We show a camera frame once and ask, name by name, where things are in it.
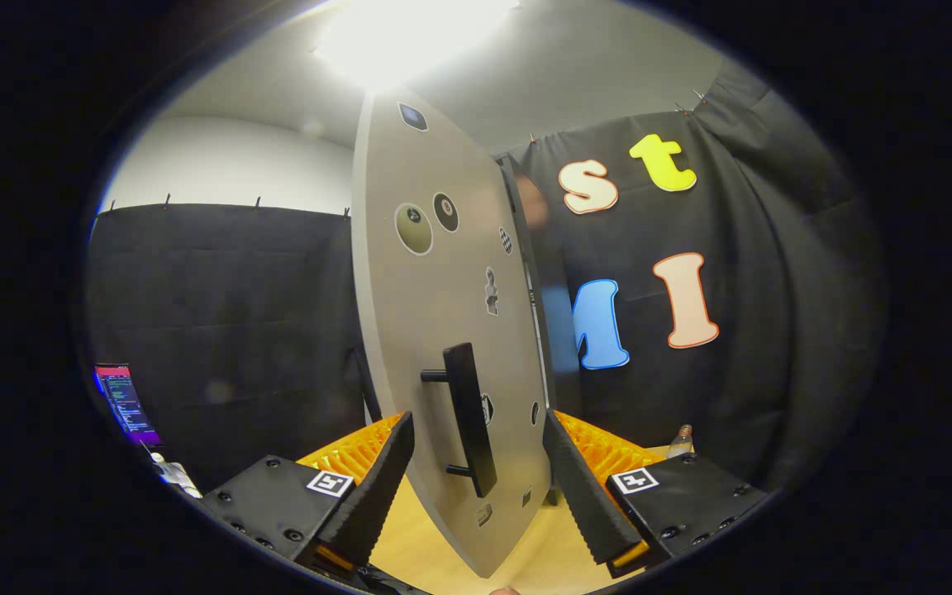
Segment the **wooden table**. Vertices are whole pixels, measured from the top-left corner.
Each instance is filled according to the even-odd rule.
[[[666,456],[666,449],[664,445],[646,450]],[[613,580],[608,568],[594,564],[568,503],[561,498],[556,506],[540,506],[506,561],[490,578],[480,578],[431,522],[406,478],[370,563],[434,595],[488,595],[506,586],[521,595],[579,595],[637,574]]]

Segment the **plastic bottle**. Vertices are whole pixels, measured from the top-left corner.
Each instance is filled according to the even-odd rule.
[[[688,423],[681,426],[678,430],[678,436],[671,440],[671,448],[668,448],[668,459],[672,456],[685,455],[687,452],[693,452],[693,427]]]

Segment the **sticker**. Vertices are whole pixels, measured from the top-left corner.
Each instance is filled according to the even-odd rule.
[[[494,419],[494,403],[491,402],[491,395],[483,393],[479,400],[481,406],[483,406],[483,424],[490,426],[491,420]]]
[[[405,202],[396,208],[396,234],[399,241],[415,256],[424,256],[431,251],[431,224],[412,202]]]
[[[575,293],[571,322],[575,328],[575,349],[586,341],[585,369],[619,368],[631,361],[631,354],[619,341],[616,309],[613,298],[619,293],[619,283],[610,278],[583,283]]]
[[[681,152],[681,145],[675,140],[660,139],[659,135],[645,135],[638,144],[631,147],[631,157],[645,162],[649,177],[657,188],[668,192],[687,191],[696,184],[696,174],[691,169],[681,170],[671,155]]]
[[[556,181],[566,189],[564,204],[575,215],[604,211],[619,200],[619,188],[605,178],[608,168],[600,161],[586,159],[560,169]]]
[[[403,117],[404,124],[415,129],[415,131],[424,132],[428,129],[428,121],[424,118],[424,114],[416,108],[403,104],[403,102],[399,104],[399,116]]]
[[[492,508],[490,502],[480,506],[479,511],[476,511],[476,526],[483,527],[483,525],[486,525],[491,520],[491,515],[494,515],[494,508]]]
[[[656,479],[651,477],[649,470],[645,469],[645,467],[626,471],[624,474],[612,475],[612,481],[616,482],[616,486],[618,486],[623,493],[635,493],[635,491],[641,491],[660,485]]]
[[[483,274],[487,275],[487,285],[483,286],[484,301],[487,303],[487,313],[492,317],[498,316],[498,286],[494,283],[494,269],[487,267]]]
[[[707,316],[707,302],[700,283],[702,266],[703,256],[696,252],[668,256],[653,266],[653,275],[668,286],[675,323],[668,345],[676,350],[710,343],[718,336],[718,325]]]
[[[513,238],[506,233],[506,227],[498,227],[498,236],[502,238],[502,249],[506,251],[506,254],[512,254]]]
[[[307,489],[329,494],[332,497],[340,497],[343,496],[354,480],[348,475],[333,474],[332,471],[320,471],[314,479],[311,479],[310,483],[307,483]]]
[[[436,193],[431,199],[431,205],[436,212],[436,218],[439,219],[439,225],[443,229],[454,233],[458,230],[458,208],[454,206],[454,201],[450,200],[445,193]]]

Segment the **tan circular sticker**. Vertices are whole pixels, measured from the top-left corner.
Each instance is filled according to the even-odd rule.
[[[416,256],[431,251],[431,224],[416,204],[405,202],[396,208],[396,233],[407,250]]]

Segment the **black handle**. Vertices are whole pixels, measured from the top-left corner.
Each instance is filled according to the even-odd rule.
[[[494,468],[494,453],[487,423],[483,420],[483,396],[476,377],[473,344],[461,343],[443,350],[445,369],[421,370],[422,382],[446,382],[450,385],[450,400],[454,403],[454,419],[458,422],[461,448],[469,467],[447,464],[446,472],[472,478],[477,497],[487,497],[498,482]]]

